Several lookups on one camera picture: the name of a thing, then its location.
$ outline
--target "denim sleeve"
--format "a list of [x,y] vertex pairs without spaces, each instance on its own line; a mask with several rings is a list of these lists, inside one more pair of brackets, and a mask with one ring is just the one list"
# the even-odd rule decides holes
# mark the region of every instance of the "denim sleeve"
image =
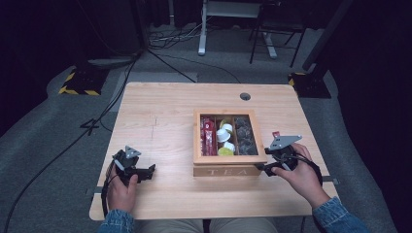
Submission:
[[313,216],[326,232],[369,232],[364,223],[350,214],[337,197],[313,210]]
[[130,233],[133,232],[133,216],[121,210],[112,210],[100,225],[98,233]]

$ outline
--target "beige pants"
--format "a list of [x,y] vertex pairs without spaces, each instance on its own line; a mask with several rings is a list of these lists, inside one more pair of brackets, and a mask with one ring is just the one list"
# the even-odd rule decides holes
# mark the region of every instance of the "beige pants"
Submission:
[[[203,233],[202,219],[137,220],[139,233]],[[277,233],[273,217],[216,218],[210,233]]]

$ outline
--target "table top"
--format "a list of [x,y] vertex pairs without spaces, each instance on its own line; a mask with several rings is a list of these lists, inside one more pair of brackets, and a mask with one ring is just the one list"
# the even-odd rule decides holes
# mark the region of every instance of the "table top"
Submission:
[[[240,98],[249,93],[248,101]],[[136,219],[214,218],[242,216],[310,216],[304,198],[279,177],[194,177],[193,110],[254,110],[264,145],[272,132],[301,135],[312,158],[328,170],[308,121],[289,85],[227,83],[129,83],[102,166],[97,186],[103,186],[112,155],[125,146],[140,152],[138,168],[155,164],[154,176],[138,184]],[[324,183],[337,196],[332,182]],[[94,194],[89,216],[104,219],[99,193]]]

